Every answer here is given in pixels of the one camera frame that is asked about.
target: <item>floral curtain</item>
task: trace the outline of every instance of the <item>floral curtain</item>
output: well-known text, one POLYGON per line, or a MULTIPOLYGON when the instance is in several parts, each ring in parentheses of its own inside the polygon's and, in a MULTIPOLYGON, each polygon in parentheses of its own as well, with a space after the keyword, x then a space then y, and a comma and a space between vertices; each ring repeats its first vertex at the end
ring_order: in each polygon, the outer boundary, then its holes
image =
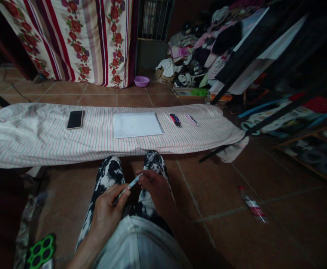
POLYGON ((0 0, 47 78, 125 88, 133 82, 138 0, 0 0))

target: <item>spiral binding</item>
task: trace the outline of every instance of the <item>spiral binding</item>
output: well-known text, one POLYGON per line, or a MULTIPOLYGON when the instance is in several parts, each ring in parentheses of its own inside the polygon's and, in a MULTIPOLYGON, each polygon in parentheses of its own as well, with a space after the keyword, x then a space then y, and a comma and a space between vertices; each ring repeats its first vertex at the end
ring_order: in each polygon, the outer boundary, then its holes
POLYGON ((161 129, 161 132, 164 133, 164 132, 163 132, 163 129, 162 129, 162 126, 161 126, 161 123, 160 123, 160 121, 158 120, 158 117, 157 117, 157 114, 156 114, 156 113, 155 113, 155 117, 156 117, 156 120, 157 120, 158 126, 159 126, 160 129, 161 129))

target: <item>tiled floor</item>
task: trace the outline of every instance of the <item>tiled floor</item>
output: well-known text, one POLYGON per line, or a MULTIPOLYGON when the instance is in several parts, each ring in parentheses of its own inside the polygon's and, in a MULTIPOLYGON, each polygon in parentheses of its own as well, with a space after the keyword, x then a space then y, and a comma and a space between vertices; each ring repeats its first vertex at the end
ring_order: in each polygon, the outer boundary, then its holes
MULTIPOLYGON (((0 95, 10 103, 25 102, 1 81, 0 95)), ((116 90, 90 84, 47 82, 33 85, 9 70, 18 90, 32 101, 90 106, 159 107, 182 105, 170 87, 116 90)), ((305 167, 270 151, 271 139, 251 139, 232 163, 204 152, 166 155, 172 190, 181 211, 201 226, 207 240, 237 268, 327 268, 327 185, 305 167), (268 216, 257 222, 245 207, 237 186, 244 186, 268 216)), ((143 157, 121 158, 127 182, 143 165, 143 157)), ((47 200, 36 239, 57 236, 56 268, 74 253, 100 161, 50 167, 47 200)))

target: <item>hand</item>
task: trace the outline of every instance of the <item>hand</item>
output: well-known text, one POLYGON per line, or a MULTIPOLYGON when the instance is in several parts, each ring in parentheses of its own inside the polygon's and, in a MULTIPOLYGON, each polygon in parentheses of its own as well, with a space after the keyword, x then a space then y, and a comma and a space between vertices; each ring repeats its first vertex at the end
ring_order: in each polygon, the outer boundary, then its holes
POLYGON ((126 191, 121 195, 116 206, 113 205, 113 202, 127 186, 128 184, 114 184, 96 200, 88 237, 94 238, 95 244, 101 247, 109 240, 121 220, 123 209, 131 192, 126 191))
POLYGON ((167 179, 153 170, 136 171, 136 175, 141 173, 143 175, 140 176, 138 184, 142 189, 148 190, 158 214, 164 218, 176 208, 167 179))

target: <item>pink plastic bowl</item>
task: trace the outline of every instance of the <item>pink plastic bowl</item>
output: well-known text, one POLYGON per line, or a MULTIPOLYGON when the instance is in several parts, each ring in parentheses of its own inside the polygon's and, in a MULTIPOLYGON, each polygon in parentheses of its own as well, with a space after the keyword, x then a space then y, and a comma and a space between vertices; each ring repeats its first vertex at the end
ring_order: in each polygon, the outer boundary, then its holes
POLYGON ((147 84, 149 83, 149 78, 148 77, 143 77, 143 76, 138 76, 138 77, 135 77, 133 79, 133 81, 135 82, 135 85, 137 87, 146 87, 147 84))

